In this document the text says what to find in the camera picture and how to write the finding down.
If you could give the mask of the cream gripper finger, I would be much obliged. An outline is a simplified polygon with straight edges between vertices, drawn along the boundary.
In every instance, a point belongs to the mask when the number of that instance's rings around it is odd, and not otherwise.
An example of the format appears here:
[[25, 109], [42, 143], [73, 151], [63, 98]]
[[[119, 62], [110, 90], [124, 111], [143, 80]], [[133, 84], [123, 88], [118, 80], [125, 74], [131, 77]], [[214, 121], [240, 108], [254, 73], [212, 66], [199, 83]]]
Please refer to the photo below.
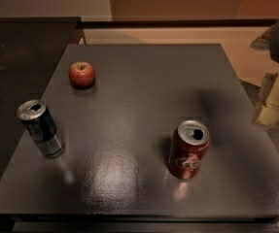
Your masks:
[[265, 74], [253, 121], [262, 126], [274, 126], [279, 121], [279, 72]]

